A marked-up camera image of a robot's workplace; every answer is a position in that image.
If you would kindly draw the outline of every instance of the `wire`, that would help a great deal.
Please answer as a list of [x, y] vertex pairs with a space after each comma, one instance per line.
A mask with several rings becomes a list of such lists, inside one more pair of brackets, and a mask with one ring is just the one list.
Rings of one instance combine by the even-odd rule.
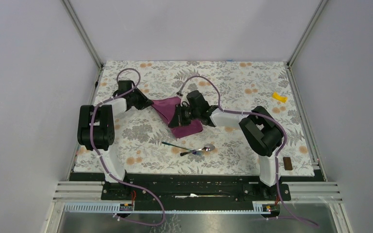
[[126, 186], [130, 186], [130, 187], [134, 187], [134, 188], [139, 188], [139, 189], [142, 189], [142, 190], [145, 190], [146, 192], [148, 192], [149, 194], [151, 194], [151, 196], [153, 196], [156, 201], [158, 202], [158, 204], [161, 206], [161, 209], [162, 209], [162, 219], [160, 222], [158, 223], [146, 223], [146, 222], [141, 222], [141, 221], [136, 221], [136, 220], [131, 220], [131, 219], [126, 219], [126, 218], [121, 218], [121, 217], [118, 217], [118, 220], [122, 219], [124, 221], [127, 221], [127, 222], [133, 222], [133, 223], [137, 223], [137, 224], [141, 224], [141, 225], [145, 225], [145, 226], [159, 226], [161, 225], [162, 223], [165, 222], [166, 218], [165, 218], [165, 208], [164, 208], [164, 205], [162, 204], [161, 200], [152, 192], [150, 191], [149, 189], [147, 188], [144, 188], [142, 186], [139, 186], [139, 185], [135, 185], [135, 184], [131, 184], [131, 183], [127, 183], [127, 182], [124, 182], [124, 181], [121, 181], [119, 180], [118, 178], [116, 178], [113, 174], [111, 174], [108, 170], [108, 168], [106, 167], [106, 164], [103, 160], [103, 157], [101, 155], [101, 153], [99, 152], [99, 150], [95, 147], [95, 143], [94, 143], [94, 122], [95, 122], [95, 115], [96, 115], [96, 111], [98, 110], [98, 108], [105, 104], [105, 103], [108, 103], [108, 102], [111, 102], [113, 100], [116, 100], [118, 98], [121, 98], [122, 96], [125, 96], [126, 94], [132, 92], [138, 85], [139, 83], [141, 82], [141, 74], [136, 70], [136, 69], [133, 69], [133, 68], [126, 68], [126, 69], [123, 69], [121, 70], [118, 75], [117, 75], [117, 81], [118, 81], [118, 78], [120, 76], [120, 74], [122, 74], [123, 72], [127, 71], [127, 70], [132, 70], [132, 71], [135, 71], [137, 74], [138, 74], [138, 82], [135, 84], [135, 86], [132, 87], [131, 90], [121, 94], [121, 95], [118, 95], [116, 97], [111, 97], [105, 101], [102, 101], [100, 103], [98, 103], [95, 108], [94, 108], [94, 112], [92, 113], [92, 118], [91, 118], [91, 125], [90, 125], [90, 128], [89, 128], [89, 140], [91, 142], [91, 146], [92, 148], [94, 149], [94, 151], [99, 155], [99, 159], [101, 161], [101, 165], [103, 167], [103, 169], [105, 170], [105, 173], [111, 177], [113, 180], [115, 180], [116, 182], [118, 183], [121, 183], [123, 185], [126, 185]]
[[193, 79], [193, 78], [202, 78], [202, 79], [205, 79], [206, 81], [208, 81], [215, 89], [215, 91], [217, 92], [218, 94], [218, 108], [225, 112], [225, 113], [233, 113], [233, 114], [246, 114], [246, 115], [255, 115], [255, 116], [258, 116], [258, 117], [262, 117], [264, 119], [267, 119], [267, 120], [270, 120], [272, 121], [274, 124], [277, 125], [277, 127], [279, 128], [279, 130], [282, 132], [282, 134], [284, 135], [284, 142], [280, 145], [280, 147], [275, 151], [275, 178], [276, 178], [276, 187], [277, 187], [277, 192], [278, 192], [278, 197], [283, 205], [283, 207], [288, 211], [288, 213], [290, 213], [292, 215], [291, 216], [287, 216], [285, 217], [286, 219], [296, 219], [310, 227], [313, 227], [313, 228], [319, 228], [320, 225], [313, 221], [313, 220], [310, 220], [310, 219], [306, 219], [306, 218], [303, 218], [303, 217], [298, 217], [296, 216], [289, 208], [288, 206], [284, 203], [284, 201], [282, 200], [282, 196], [281, 196], [281, 192], [280, 192], [280, 189], [279, 189], [279, 167], [278, 167], [278, 154], [279, 152], [282, 150], [282, 148], [284, 148], [284, 146], [287, 144], [287, 140], [288, 140], [288, 137], [287, 137], [287, 134], [285, 132], [285, 129], [284, 127], [278, 123], [278, 121], [276, 121], [275, 119], [273, 119], [272, 117], [269, 117], [269, 116], [266, 116], [264, 114], [259, 114], [259, 113], [253, 113], [253, 112], [244, 112], [244, 111], [233, 111], [233, 110], [225, 110], [221, 107], [221, 94], [220, 94], [220, 91], [218, 90], [218, 88], [211, 82], [211, 80], [209, 80], [208, 78], [206, 77], [203, 77], [201, 75], [194, 75], [192, 77], [189, 77], [187, 80], [185, 80], [185, 82], [182, 84], [181, 88], [179, 89], [179, 91], [177, 93], [181, 94], [182, 93], [182, 89], [184, 88], [185, 84]]

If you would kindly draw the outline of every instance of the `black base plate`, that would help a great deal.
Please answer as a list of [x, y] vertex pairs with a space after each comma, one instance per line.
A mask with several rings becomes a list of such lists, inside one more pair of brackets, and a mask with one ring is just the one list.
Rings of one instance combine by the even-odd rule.
[[[162, 201], [166, 210], [178, 211], [219, 211], [219, 210], [253, 210], [252, 201], [275, 201], [276, 195], [265, 198], [260, 188], [262, 184], [247, 182], [143, 182], [136, 183], [151, 190]], [[291, 200], [287, 184], [280, 184], [284, 201]], [[131, 200], [131, 192], [136, 191], [136, 210], [159, 211], [158, 202], [142, 190], [123, 186], [119, 183], [106, 182], [103, 186], [102, 200]], [[179, 198], [195, 194], [200, 197]]]

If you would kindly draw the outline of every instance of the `metal floor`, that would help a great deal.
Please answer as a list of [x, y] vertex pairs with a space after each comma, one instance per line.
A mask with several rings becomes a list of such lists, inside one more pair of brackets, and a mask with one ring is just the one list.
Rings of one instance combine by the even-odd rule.
[[[61, 233], [332, 233], [337, 232], [331, 211], [325, 204], [296, 204], [290, 206], [298, 216], [318, 222], [321, 227], [313, 229], [296, 220], [254, 221], [260, 215], [234, 214], [170, 214], [159, 227], [147, 227], [133, 223], [118, 222], [112, 214], [65, 212]], [[281, 209], [280, 216], [288, 216]], [[131, 219], [146, 222], [159, 221], [161, 215], [133, 214]]]

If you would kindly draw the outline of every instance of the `fork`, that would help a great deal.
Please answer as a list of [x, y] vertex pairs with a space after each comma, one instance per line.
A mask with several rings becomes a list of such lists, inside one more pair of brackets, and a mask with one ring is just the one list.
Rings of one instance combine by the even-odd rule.
[[[172, 147], [178, 147], [178, 148], [181, 148], [181, 149], [184, 149], [184, 150], [187, 150], [187, 151], [193, 151], [193, 150], [190, 150], [188, 148], [179, 147], [179, 146], [176, 146], [176, 145], [168, 143], [168, 142], [161, 142], [161, 143], [164, 144], [164, 145], [172, 146]], [[203, 151], [195, 151], [195, 152], [193, 152], [193, 154], [202, 155]]]

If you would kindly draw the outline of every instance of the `small brown object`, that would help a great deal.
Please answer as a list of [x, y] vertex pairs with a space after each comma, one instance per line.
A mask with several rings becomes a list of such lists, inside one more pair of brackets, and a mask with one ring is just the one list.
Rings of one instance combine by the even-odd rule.
[[284, 169], [285, 171], [292, 171], [292, 162], [291, 158], [289, 157], [284, 157], [282, 158], [284, 160]]

